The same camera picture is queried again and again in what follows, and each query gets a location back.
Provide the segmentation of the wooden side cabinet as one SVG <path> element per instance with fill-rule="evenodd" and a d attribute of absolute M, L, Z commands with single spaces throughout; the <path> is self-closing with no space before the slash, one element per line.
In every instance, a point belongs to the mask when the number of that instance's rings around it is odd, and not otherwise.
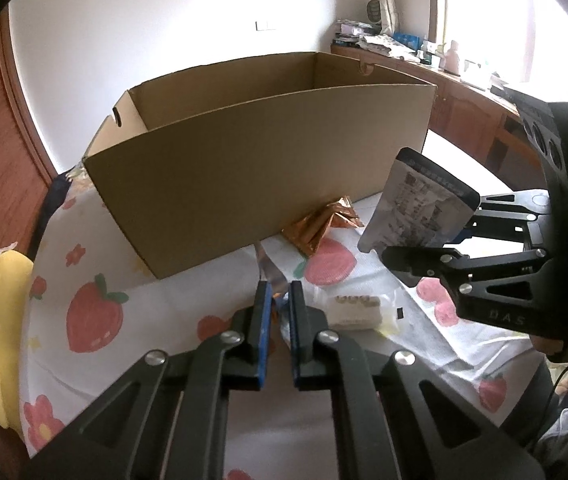
<path fill-rule="evenodd" d="M 425 65 L 338 44 L 331 45 L 331 52 L 356 58 L 366 65 L 386 66 L 434 84 L 430 130 L 472 156 L 514 190 L 546 185 L 537 152 L 510 103 Z"/>

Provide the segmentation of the window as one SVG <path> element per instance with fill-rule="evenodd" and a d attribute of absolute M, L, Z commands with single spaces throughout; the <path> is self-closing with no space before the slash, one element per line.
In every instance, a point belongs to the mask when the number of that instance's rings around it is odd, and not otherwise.
<path fill-rule="evenodd" d="M 556 0 L 444 0 L 444 43 L 508 86 L 568 101 L 568 13 Z"/>

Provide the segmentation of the brown cardboard box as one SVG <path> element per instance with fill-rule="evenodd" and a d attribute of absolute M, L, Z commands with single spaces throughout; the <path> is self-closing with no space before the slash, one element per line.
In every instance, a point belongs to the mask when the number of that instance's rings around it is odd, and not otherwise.
<path fill-rule="evenodd" d="M 239 58 L 125 91 L 83 157 L 156 278 L 380 192 L 425 142 L 430 82 L 322 52 Z"/>

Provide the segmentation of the grain bar snack packet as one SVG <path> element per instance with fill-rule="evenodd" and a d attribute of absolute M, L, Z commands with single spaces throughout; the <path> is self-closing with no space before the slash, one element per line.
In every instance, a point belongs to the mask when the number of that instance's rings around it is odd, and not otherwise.
<path fill-rule="evenodd" d="M 283 341 L 289 342 L 288 292 L 289 284 L 284 273 L 267 255 L 260 242 L 253 244 L 260 270 L 260 280 L 267 281 L 272 289 L 272 322 Z"/>

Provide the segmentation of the pile of papers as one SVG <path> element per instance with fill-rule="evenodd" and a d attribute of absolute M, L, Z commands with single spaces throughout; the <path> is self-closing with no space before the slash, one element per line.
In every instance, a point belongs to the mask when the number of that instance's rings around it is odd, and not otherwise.
<path fill-rule="evenodd" d="M 400 44 L 392 37 L 381 34 L 369 23 L 337 20 L 334 25 L 333 44 L 340 47 L 351 47 L 402 61 L 419 62 L 414 49 Z"/>

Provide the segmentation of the strawberry print bed sheet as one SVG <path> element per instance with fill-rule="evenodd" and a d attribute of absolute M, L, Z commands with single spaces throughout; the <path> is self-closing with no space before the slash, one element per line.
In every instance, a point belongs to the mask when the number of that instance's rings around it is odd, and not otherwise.
<path fill-rule="evenodd" d="M 523 434 L 551 381 L 522 334 L 462 320 L 435 282 L 403 286 L 356 230 L 334 229 L 305 258 L 285 238 L 263 248 L 305 299 L 327 307 L 341 296 L 384 306 L 379 330 L 357 333 L 366 348 L 414 352 L 493 424 Z M 114 222 L 89 178 L 76 178 L 50 218 L 34 262 L 22 332 L 19 396 L 26 448 L 46 448 L 84 408 L 149 350 L 196 348 L 252 302 L 260 277 L 252 247 L 157 280 Z M 224 474 L 229 479 L 334 479 L 331 401 L 293 386 L 289 351 L 272 337 L 267 382 L 235 392 Z"/>

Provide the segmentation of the pink bottle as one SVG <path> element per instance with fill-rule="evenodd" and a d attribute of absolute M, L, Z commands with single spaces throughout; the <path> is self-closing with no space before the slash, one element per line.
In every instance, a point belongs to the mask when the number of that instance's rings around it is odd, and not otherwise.
<path fill-rule="evenodd" d="M 450 48 L 444 55 L 444 70 L 454 76 L 462 74 L 462 60 L 459 54 L 459 43 L 456 40 L 450 42 Z"/>

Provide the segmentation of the silver blue-edged snack packet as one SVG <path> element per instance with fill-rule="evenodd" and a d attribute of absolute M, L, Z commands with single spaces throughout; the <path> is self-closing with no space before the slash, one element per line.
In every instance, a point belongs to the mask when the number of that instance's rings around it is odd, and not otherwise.
<path fill-rule="evenodd" d="M 479 205 L 474 188 L 413 148 L 401 148 L 357 249 L 379 256 L 389 247 L 439 249 Z"/>

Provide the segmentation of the brown foil snack packet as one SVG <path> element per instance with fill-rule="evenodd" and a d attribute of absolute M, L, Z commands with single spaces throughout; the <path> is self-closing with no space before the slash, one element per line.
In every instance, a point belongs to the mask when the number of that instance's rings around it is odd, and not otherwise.
<path fill-rule="evenodd" d="M 359 229 L 364 223 L 349 196 L 341 196 L 282 229 L 282 236 L 302 255 L 312 257 L 331 228 Z"/>

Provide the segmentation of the white rice cake packet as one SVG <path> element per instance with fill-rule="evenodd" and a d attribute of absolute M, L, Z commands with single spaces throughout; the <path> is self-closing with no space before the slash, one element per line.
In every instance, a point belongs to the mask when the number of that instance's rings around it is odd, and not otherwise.
<path fill-rule="evenodd" d="M 398 334 L 405 320 L 405 309 L 388 295 L 324 295 L 319 299 L 319 309 L 333 330 Z"/>

